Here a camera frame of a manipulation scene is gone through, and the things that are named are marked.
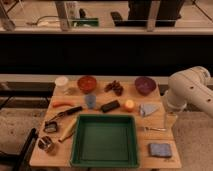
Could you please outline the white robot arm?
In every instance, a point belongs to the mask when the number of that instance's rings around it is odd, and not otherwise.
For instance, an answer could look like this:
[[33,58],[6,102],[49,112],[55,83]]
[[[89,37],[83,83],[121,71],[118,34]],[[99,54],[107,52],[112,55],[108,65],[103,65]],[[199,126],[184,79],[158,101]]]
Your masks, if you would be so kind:
[[213,119],[213,90],[207,87],[210,80],[210,72],[202,66],[173,73],[162,97],[165,110],[182,112],[190,103]]

